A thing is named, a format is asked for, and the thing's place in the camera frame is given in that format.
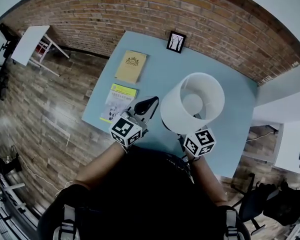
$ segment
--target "picture frame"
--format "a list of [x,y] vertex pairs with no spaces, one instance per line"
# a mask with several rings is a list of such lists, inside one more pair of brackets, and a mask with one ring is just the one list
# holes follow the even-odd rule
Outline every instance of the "picture frame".
[[184,47],[186,37],[185,34],[171,31],[166,48],[180,54]]

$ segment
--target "yellow-green booklet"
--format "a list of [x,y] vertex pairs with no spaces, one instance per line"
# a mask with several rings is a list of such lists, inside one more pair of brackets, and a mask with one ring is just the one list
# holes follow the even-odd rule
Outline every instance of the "yellow-green booklet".
[[121,81],[135,84],[146,62],[146,59],[146,54],[127,50],[114,77]]
[[105,101],[105,108],[100,119],[112,123],[137,96],[137,90],[119,84],[112,84],[111,90]]

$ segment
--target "white cable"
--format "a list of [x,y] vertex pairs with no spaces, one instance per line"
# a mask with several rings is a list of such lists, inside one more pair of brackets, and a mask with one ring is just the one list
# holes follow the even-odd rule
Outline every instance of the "white cable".
[[68,181],[68,182],[65,184],[64,188],[61,189],[61,190],[59,190],[59,189],[57,189],[57,188],[55,187],[55,185],[53,185],[52,183],[50,183],[50,182],[47,181],[46,179],[40,177],[38,174],[33,173],[32,170],[30,170],[30,168],[29,168],[28,165],[26,164],[26,162],[25,162],[25,160],[23,159],[23,157],[22,157],[21,155],[19,155],[19,157],[22,159],[22,161],[23,161],[25,167],[26,167],[26,168],[27,168],[34,176],[37,176],[37,177],[39,177],[40,179],[44,180],[46,183],[50,184],[51,186],[53,186],[53,187],[57,190],[57,193],[55,194],[55,197],[57,197],[58,194],[59,194],[62,190],[64,190],[64,189],[67,187],[67,184],[68,184],[68,183],[71,183],[71,182],[72,182],[72,181]]
[[262,138],[262,137],[265,137],[265,136],[267,136],[267,135],[269,135],[269,134],[273,134],[273,133],[274,133],[273,131],[270,131],[270,132],[268,132],[268,133],[265,134],[265,135],[259,136],[258,138],[248,139],[246,142],[255,141],[255,140],[257,140],[257,139],[260,139],[260,138]]

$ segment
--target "brick wall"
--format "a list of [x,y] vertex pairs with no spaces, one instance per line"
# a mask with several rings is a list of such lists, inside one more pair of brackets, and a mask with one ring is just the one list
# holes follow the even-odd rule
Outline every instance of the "brick wall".
[[25,0],[2,21],[16,32],[51,25],[58,44],[106,56],[125,31],[167,40],[174,30],[259,84],[300,63],[300,42],[251,0]]

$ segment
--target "table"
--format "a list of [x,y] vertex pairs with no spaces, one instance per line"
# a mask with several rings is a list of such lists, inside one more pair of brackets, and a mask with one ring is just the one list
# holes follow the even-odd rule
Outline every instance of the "table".
[[243,152],[243,155],[272,163],[277,168],[300,174],[300,121],[286,122],[279,125],[272,155],[246,151]]
[[[46,34],[49,28],[49,25],[28,27],[28,29],[24,32],[22,38],[20,39],[18,45],[14,49],[11,58],[24,66],[26,66],[28,62],[30,62],[36,67],[42,67],[59,77],[59,74],[42,64],[43,59],[45,58],[52,45],[54,45],[60,52],[62,52],[67,58],[69,58],[69,56]],[[41,41],[43,37],[48,39],[49,44]],[[45,49],[45,52],[43,53],[39,61],[32,56],[38,45],[44,47]]]
[[[93,89],[82,120],[102,131],[109,132],[110,124],[99,119],[113,83],[138,89],[137,97],[158,96],[160,101],[185,76],[204,72],[216,78],[225,94],[221,114],[207,126],[211,127],[216,145],[205,157],[212,171],[232,178],[249,133],[256,102],[257,83],[236,70],[188,48],[181,54],[166,49],[167,41],[126,31],[114,49]],[[139,80],[130,84],[114,78],[126,52],[132,50],[147,54]],[[159,150],[179,157],[184,153],[178,136],[167,130],[161,120],[160,107],[149,121],[149,132],[136,145]]]

